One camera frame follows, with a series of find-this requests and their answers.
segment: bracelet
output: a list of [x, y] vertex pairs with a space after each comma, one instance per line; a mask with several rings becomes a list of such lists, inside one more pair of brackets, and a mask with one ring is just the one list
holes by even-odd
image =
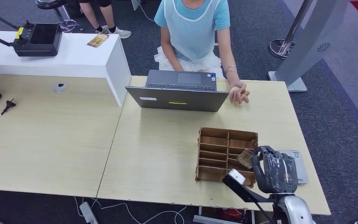
[[228, 71], [228, 69], [229, 69], [230, 67], [237, 67], [237, 66], [235, 66], [234, 64], [228, 66], [228, 67], [226, 68], [226, 70], [225, 70], [226, 73], [227, 73], [227, 71]]
[[227, 71], [226, 71], [226, 74], [227, 74], [227, 72], [229, 72], [229, 71], [235, 71], [235, 73], [237, 73], [237, 74], [238, 74], [237, 70], [233, 70], [233, 69], [231, 69], [231, 70], [227, 70]]

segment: laptop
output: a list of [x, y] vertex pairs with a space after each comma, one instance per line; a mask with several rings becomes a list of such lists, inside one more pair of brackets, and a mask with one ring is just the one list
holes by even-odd
[[216, 91], [216, 74], [204, 72], [150, 70], [146, 87], [125, 88], [140, 107], [188, 111], [217, 112], [229, 94]]

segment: laptop keyboard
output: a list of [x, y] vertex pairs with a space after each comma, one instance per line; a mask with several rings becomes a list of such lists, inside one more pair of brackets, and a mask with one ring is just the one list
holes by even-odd
[[164, 89], [178, 89], [178, 90], [202, 90], [202, 91], [214, 91], [211, 86], [194, 86], [194, 85], [169, 85], [169, 84], [153, 84], [149, 83], [148, 88], [164, 88]]

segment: paper money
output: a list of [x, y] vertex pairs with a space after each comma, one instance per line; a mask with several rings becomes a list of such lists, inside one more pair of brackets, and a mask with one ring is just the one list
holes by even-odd
[[[238, 91], [238, 90], [240, 90], [240, 87], [234, 86], [233, 88], [231, 88], [230, 93], [233, 92], [233, 91]], [[241, 92], [241, 95], [245, 95], [247, 93], [250, 93], [250, 92], [245, 90], [244, 92]]]
[[248, 149], [245, 149], [238, 157], [237, 161], [244, 165], [246, 168], [251, 169], [253, 153]]
[[109, 38], [108, 34], [97, 34], [87, 45], [97, 48], [101, 46], [107, 38]]

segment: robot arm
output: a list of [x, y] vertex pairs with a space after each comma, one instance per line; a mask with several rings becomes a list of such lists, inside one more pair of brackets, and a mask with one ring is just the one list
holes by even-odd
[[[264, 160], [265, 172], [260, 167], [261, 160]], [[262, 192], [270, 194], [268, 198], [244, 187], [245, 178], [235, 169], [222, 181], [243, 201], [255, 203], [271, 224], [314, 224], [307, 203], [294, 194], [297, 189], [297, 173], [293, 158], [280, 154], [271, 147], [262, 146], [254, 150], [252, 166], [258, 187]], [[273, 203], [272, 219], [259, 203]]]

